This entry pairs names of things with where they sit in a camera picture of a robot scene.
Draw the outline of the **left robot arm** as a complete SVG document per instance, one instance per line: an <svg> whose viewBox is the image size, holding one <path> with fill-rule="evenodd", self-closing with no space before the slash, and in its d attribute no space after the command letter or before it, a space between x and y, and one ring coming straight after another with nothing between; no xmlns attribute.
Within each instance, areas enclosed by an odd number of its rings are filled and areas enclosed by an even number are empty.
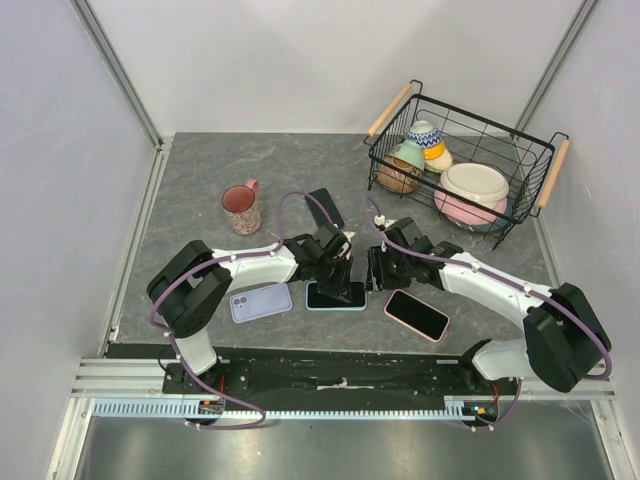
<svg viewBox="0 0 640 480"><path fill-rule="evenodd" d="M349 294L354 233L325 224L314 234L282 239L267 247L225 251L194 240L147 286L149 321L170 338L188 365L185 382L208 393L219 382L217 355L206 331L223 297L253 286L314 280L324 294Z"/></svg>

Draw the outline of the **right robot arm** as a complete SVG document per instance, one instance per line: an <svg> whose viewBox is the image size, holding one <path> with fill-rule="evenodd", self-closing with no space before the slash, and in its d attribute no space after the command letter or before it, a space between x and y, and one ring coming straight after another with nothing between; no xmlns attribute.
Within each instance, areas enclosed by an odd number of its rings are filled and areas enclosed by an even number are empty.
<svg viewBox="0 0 640 480"><path fill-rule="evenodd" d="M567 393L584 379L611 374L611 342L580 288L526 282L456 245L433 245L409 217L392 221L378 214L367 221L380 238L368 253L373 289L430 285L469 298L522 331L520 339L484 339L463 354L457 377L465 391L481 393L508 377L536 377Z"/></svg>

